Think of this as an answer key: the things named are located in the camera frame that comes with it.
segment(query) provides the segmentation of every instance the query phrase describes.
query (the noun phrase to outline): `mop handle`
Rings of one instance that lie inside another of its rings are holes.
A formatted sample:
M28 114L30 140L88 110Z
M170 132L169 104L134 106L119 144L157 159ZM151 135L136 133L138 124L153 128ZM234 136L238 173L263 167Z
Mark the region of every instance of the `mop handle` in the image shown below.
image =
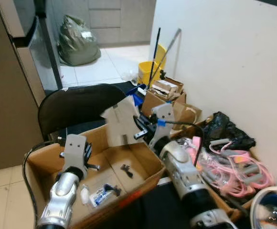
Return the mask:
M154 62L156 60L156 55L157 55L158 43L159 43L159 38L160 38L160 31L161 31L161 28L159 27L158 35L157 35L157 41L156 41L156 48L154 49L153 60L152 60L152 65L151 65L151 72L150 72L150 76L149 76L149 83L148 83L147 89L150 87L150 83L151 83L151 79L152 79L152 72L153 72L153 66L154 66Z
M168 51L171 49L172 45L175 43L175 41L176 41L176 39L177 39L177 36L179 35L180 32L181 32L181 29L178 28L178 30L176 31L176 33L175 33L173 39L171 40L171 42L170 42L170 44L169 44L169 46L168 46L168 48L167 48L167 51L164 53L164 56L163 56L161 62L159 63L159 65L158 65L156 71L154 72L154 74L153 74L153 76L152 76L150 82L151 82L151 81L153 80L153 78L155 77L155 75L156 75L158 69L160 68L161 64L163 63L163 61L164 61L164 59L165 59L165 57L166 57L166 54L167 54Z

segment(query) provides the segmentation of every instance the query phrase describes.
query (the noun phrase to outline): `stainless steel refrigerator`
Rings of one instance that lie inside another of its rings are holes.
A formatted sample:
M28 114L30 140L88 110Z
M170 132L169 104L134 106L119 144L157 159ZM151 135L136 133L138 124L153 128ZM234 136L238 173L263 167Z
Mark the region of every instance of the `stainless steel refrigerator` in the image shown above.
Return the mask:
M13 1L8 2L15 10ZM38 104L45 96L44 89L57 88L50 65L35 61L40 60L45 48L34 15L30 14L22 26L15 28L10 27L12 21L6 21L7 15L3 17L0 14L0 169L20 165L24 154L43 140L37 119ZM10 35L27 35L31 23L36 26L34 38L25 43L28 46L17 46L13 39L16 37Z
M54 45L51 44L46 18L36 16L34 0L0 0L0 13L39 105L46 94L62 88L60 65L57 58L52 57Z

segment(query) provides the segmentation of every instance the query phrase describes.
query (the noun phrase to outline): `tiled floor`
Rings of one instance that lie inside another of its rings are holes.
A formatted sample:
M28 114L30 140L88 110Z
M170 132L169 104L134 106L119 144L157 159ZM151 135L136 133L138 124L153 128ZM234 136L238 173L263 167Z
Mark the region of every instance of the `tiled floor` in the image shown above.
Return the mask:
M0 229L32 229L32 202L21 166L0 170Z
M149 45L102 48L100 51L101 57L92 63L61 66L63 87L124 82L127 75L138 72L140 62L148 61Z

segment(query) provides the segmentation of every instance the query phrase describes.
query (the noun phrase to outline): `cabinet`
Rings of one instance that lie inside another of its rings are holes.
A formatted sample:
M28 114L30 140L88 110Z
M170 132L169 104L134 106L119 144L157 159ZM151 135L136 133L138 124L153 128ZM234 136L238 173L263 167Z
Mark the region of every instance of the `cabinet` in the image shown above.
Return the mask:
M149 42L156 0L51 0L55 37L65 14L83 19L101 45Z

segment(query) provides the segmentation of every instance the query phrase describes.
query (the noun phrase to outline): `black plastic bag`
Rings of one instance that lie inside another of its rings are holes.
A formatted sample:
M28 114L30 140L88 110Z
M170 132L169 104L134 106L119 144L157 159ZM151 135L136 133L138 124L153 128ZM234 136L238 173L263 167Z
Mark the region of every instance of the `black plastic bag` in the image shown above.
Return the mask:
M229 138L232 144L227 147L231 150L249 150L256 145L253 138L250 138L244 131L236 128L228 116L222 112L213 114L213 119L210 121L204 131L204 147L209 150L211 141ZM213 149L220 150L224 144L213 146Z

